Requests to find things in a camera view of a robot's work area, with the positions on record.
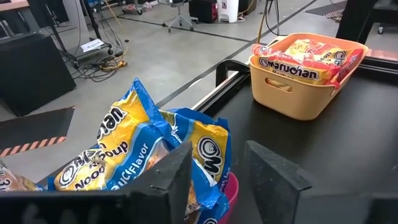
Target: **cart wheel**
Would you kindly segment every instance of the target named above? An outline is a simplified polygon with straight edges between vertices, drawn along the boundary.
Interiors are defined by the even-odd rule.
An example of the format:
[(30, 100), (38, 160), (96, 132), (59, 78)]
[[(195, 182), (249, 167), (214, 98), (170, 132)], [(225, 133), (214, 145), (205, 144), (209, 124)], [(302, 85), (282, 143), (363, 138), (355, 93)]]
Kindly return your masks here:
[(383, 34), (384, 33), (383, 27), (379, 27), (379, 30), (377, 30), (377, 33), (378, 34)]
[(79, 61), (73, 62), (73, 68), (78, 69), (80, 67)]

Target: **black table surface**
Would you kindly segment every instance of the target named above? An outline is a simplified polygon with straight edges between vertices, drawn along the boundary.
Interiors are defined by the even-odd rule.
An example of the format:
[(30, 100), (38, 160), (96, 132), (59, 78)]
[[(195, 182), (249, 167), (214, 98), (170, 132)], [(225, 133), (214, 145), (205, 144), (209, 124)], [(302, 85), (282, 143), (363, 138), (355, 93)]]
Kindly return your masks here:
[(296, 162), (330, 189), (398, 191), (398, 85), (359, 72), (366, 70), (353, 74), (313, 121), (297, 121), (260, 105), (249, 84), (220, 109), (215, 118), (229, 121), (232, 170), (240, 186), (229, 224), (262, 223), (245, 171), (247, 140)]

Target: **gray concrete floor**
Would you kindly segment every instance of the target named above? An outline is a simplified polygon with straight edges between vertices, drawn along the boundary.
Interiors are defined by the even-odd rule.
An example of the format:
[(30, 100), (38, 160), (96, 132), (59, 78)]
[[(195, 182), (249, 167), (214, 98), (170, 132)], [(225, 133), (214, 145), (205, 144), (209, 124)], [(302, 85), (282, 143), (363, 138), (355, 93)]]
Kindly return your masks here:
[[(313, 32), (335, 36), (337, 23), (305, 13), (327, 4), (330, 4), (329, 0), (280, 1), (280, 20), (283, 22), (280, 33)], [(260, 11), (264, 1), (258, 7), (257, 11)], [(248, 60), (250, 41), (256, 38), (261, 19), (260, 14), (252, 13), (246, 22), (195, 24), (195, 30), (199, 32), (173, 29), (169, 34), (160, 24), (175, 16), (176, 9), (159, 5), (141, 16), (122, 15), (120, 8), (114, 10), (121, 15), (119, 20), (124, 28), (119, 27), (116, 19), (108, 22), (122, 40), (130, 40), (125, 56), (128, 67), (101, 83), (78, 79), (75, 90), (34, 111), (32, 114), (76, 106), (66, 141), (2, 158), (13, 172), (37, 182), (92, 146), (109, 106), (126, 92), (136, 77), (163, 109), (193, 106), (214, 89), (215, 67), (219, 62), (226, 58)], [(182, 11), (188, 14), (187, 7)], [(111, 17), (109, 12), (105, 13), (106, 17)], [(274, 15), (268, 21), (270, 26), (276, 24)], [(370, 48), (398, 52), (398, 34), (377, 35), (376, 31), (374, 29), (369, 35), (367, 45)], [(78, 29), (66, 30), (60, 35), (67, 48), (78, 45)], [(266, 32), (261, 42), (268, 43), (274, 37)], [(12, 118), (12, 114), (0, 108), (0, 121)]]

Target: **office chair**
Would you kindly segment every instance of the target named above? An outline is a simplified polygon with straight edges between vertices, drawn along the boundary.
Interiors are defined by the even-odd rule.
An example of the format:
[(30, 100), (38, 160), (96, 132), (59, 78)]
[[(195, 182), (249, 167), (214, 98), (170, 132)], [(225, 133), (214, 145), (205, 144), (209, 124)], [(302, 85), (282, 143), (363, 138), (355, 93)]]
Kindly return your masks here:
[(158, 2), (159, 2), (160, 4), (167, 4), (167, 5), (169, 5), (169, 6), (172, 7), (172, 8), (177, 8), (177, 9), (178, 9), (178, 14), (177, 14), (176, 17), (173, 17), (173, 18), (171, 18), (171, 19), (168, 19), (168, 20), (166, 20), (166, 21), (164, 21), (164, 22), (162, 23), (162, 26), (163, 26), (163, 27), (169, 27), (169, 33), (172, 32), (171, 28), (172, 28), (172, 27), (176, 27), (177, 24), (179, 24), (180, 27), (181, 27), (183, 21), (184, 21), (186, 24), (189, 25), (190, 31), (193, 31), (193, 24), (192, 24), (192, 21), (195, 21), (196, 23), (199, 23), (198, 18), (193, 18), (193, 17), (187, 18), (187, 17), (181, 15), (181, 7), (182, 7), (185, 3), (188, 3), (188, 2), (190, 2), (190, 1), (191, 1), (191, 0), (174, 0), (173, 2), (169, 2), (169, 0), (158, 0)]

